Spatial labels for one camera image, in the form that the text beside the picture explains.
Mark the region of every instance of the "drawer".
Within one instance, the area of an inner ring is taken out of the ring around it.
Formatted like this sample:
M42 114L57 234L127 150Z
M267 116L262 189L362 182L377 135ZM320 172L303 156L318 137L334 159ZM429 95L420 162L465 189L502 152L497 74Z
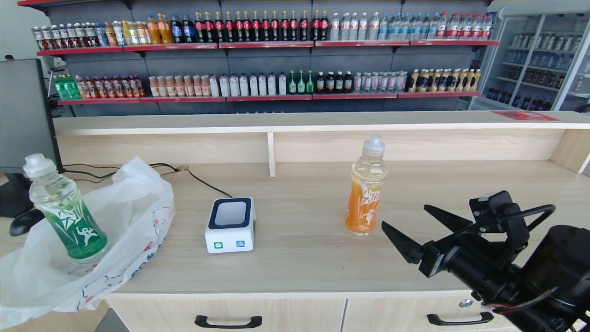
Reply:
M345 300L129 300L110 299L130 332L235 331L202 328L197 315L213 325L244 325L261 316L255 332L339 332Z
M461 308L459 302L464 299L472 299L470 291L408 292L399 298L351 298L346 306L343 332L455 332L514 327L496 314L490 322L476 325L437 326L428 322L428 314L437 314L449 322L481 320L479 302L472 299L471 306Z

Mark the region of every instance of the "orange drink bottle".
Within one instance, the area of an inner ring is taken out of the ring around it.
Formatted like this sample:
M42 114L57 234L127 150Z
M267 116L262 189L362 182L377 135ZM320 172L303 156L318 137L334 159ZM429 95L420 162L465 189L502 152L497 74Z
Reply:
M368 235L377 225L379 194L387 176L384 152L381 136L371 135L363 144L362 155L352 165L352 191L344 223L356 235Z

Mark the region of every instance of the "shelf bracket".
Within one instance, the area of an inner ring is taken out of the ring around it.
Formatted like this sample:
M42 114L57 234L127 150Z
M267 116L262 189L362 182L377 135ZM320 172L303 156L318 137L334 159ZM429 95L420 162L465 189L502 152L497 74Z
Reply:
M131 10L131 1L130 0L119 0L128 10Z

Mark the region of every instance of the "white cap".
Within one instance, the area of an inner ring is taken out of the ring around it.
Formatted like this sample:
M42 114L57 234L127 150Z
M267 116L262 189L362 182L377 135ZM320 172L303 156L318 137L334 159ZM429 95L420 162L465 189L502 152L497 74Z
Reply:
M363 143L363 155L368 156L383 156L385 153L385 143L380 135L371 135L369 139Z
M32 154L25 157L26 164L22 167L29 178L42 177L57 172L53 160L43 154Z

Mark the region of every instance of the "counter top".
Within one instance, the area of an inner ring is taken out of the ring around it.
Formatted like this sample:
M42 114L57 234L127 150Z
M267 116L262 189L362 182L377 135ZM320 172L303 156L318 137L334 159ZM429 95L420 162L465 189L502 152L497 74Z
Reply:
M523 122L488 111L327 112L96 116L54 119L58 136L429 129L590 129L590 116L537 112L560 121Z

